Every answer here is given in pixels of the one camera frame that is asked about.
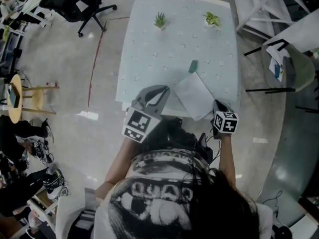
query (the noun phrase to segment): printed shirt graphic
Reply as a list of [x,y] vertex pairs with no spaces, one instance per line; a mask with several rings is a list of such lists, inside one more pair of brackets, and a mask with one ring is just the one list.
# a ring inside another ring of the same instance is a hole
[[175,238],[190,229],[186,210],[193,192],[191,163],[204,160],[181,149],[140,154],[125,180],[107,195],[95,215],[94,238]]

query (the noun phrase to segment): succulent plant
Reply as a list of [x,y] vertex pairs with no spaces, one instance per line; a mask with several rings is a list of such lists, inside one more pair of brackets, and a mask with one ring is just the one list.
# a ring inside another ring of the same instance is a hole
[[163,12],[157,14],[156,19],[155,19],[155,26],[161,28],[165,25],[166,23],[166,19],[165,19],[165,15]]
[[219,17],[212,14],[210,11],[206,12],[206,15],[203,15],[206,17],[206,21],[208,25],[215,24],[216,26],[219,26]]

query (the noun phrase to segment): gray chair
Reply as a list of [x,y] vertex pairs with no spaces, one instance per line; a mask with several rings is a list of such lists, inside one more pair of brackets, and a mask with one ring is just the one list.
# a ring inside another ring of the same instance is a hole
[[275,78],[274,74],[269,70],[269,65],[271,61],[271,55],[266,51],[267,45],[262,45],[261,48],[253,50],[245,54],[245,56],[252,54],[256,51],[261,50],[262,52],[262,63],[265,73],[265,79],[270,88],[267,89],[249,89],[246,92],[256,92],[265,91],[265,94],[272,93],[282,93],[282,92],[298,92],[308,86],[315,79],[315,67],[309,57],[297,50],[293,45],[289,44],[285,40],[281,39],[279,41],[273,42],[269,45],[275,45],[278,43],[283,43],[283,45],[278,49],[286,49],[290,55],[290,59],[284,60],[284,71],[288,76],[288,73],[293,69],[294,77],[291,81],[283,78],[282,82]]

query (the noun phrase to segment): white desk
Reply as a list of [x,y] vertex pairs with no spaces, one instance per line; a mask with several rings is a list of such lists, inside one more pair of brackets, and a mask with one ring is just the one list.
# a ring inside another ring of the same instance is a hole
[[22,8],[22,13],[23,14],[28,14],[30,15],[31,17],[34,17],[38,20],[40,20],[41,22],[44,22],[45,24],[51,26],[52,23],[48,20],[45,20],[44,18],[41,18],[39,17],[37,14],[39,12],[42,12],[43,11],[43,8],[39,7],[39,4],[40,4],[41,0],[28,0],[24,7]]
[[[169,21],[163,31],[154,26],[159,11]],[[220,27],[205,27],[206,11],[220,17]],[[198,61],[196,72],[214,98],[239,112],[236,32],[229,3],[135,0],[123,46],[116,101],[122,102],[125,110],[141,89],[167,85],[171,92],[162,115],[190,117],[173,87],[189,75],[192,60]]]

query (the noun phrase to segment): office chair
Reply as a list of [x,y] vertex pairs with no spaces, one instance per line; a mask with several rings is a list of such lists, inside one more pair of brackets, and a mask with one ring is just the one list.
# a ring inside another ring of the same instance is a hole
[[[82,1],[88,6],[82,12],[79,9],[79,7],[76,5],[78,1]],[[58,14],[64,17],[68,22],[83,21],[78,31],[79,37],[82,37],[83,33],[81,33],[81,31],[91,18],[95,19],[97,24],[100,26],[102,32],[106,31],[106,28],[102,26],[99,20],[97,19],[96,14],[110,8],[112,8],[113,10],[116,10],[117,6],[113,4],[113,5],[99,8],[99,5],[101,3],[102,3],[102,0],[41,0],[40,7],[55,10]]]

